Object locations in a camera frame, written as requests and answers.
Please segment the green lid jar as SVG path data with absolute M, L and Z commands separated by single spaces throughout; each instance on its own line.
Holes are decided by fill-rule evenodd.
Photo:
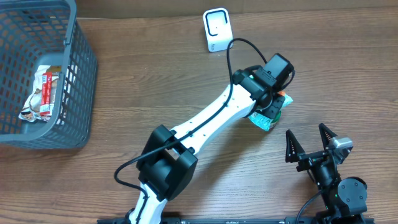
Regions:
M 279 111 L 276 117 L 269 123 L 269 130 L 273 129 L 280 120 L 282 111 Z

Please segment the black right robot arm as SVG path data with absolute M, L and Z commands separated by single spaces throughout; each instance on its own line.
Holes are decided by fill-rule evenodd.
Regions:
M 286 136 L 286 163 L 297 163 L 298 172 L 305 171 L 317 186 L 318 192 L 299 210 L 294 222 L 303 221 L 305 209 L 318 197 L 325 206 L 324 211 L 310 218 L 310 223 L 373 223 L 365 219 L 368 185 L 359 177 L 342 179 L 338 172 L 353 150 L 353 141 L 348 136 L 339 136 L 325 124 L 318 125 L 322 139 L 321 151 L 307 154 L 291 130 Z

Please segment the brown white snack bag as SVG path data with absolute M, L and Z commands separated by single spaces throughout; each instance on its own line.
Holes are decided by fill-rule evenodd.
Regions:
M 53 115 L 61 66 L 40 65 L 34 74 L 32 93 L 26 99 L 19 119 L 48 122 Z

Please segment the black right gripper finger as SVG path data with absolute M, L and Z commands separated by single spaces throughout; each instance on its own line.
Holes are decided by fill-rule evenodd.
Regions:
M 298 162 L 299 160 L 301 160 L 301 157 L 305 155 L 305 151 L 303 150 L 302 146 L 297 141 L 295 135 L 290 129 L 286 131 L 286 144 L 286 162 Z
M 323 123 L 320 123 L 318 125 L 319 131 L 320 131 L 320 136 L 322 139 L 323 143 L 323 148 L 324 149 L 334 149 L 335 146 L 333 146 L 333 137 L 337 137 L 337 134 L 335 134 L 332 130 L 330 130 L 326 125 Z

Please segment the teal orange snack packet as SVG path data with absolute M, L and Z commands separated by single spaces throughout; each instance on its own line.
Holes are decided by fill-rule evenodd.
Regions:
M 293 102 L 293 99 L 289 95 L 287 95 L 284 91 L 280 91 L 280 92 L 278 92 L 278 94 L 285 96 L 285 101 L 284 101 L 284 104 L 282 105 L 282 109 Z M 265 131 L 270 131 L 269 123 L 273 119 L 266 118 L 265 116 L 263 116 L 257 112 L 253 112 L 253 114 L 249 116 L 249 119 L 252 121 L 253 124 L 258 126 L 259 128 L 261 128 Z

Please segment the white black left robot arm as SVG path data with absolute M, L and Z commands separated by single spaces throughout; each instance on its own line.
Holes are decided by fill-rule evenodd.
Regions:
M 189 119 L 172 129 L 160 125 L 151 133 L 136 162 L 140 198 L 128 211 L 126 223 L 160 223 L 161 213 L 189 184 L 197 166 L 197 153 L 222 130 L 241 118 L 264 131 L 271 130 L 281 111 L 293 99 L 283 89 L 292 80 L 294 66 L 275 54 L 264 66 L 237 70 L 222 95 Z

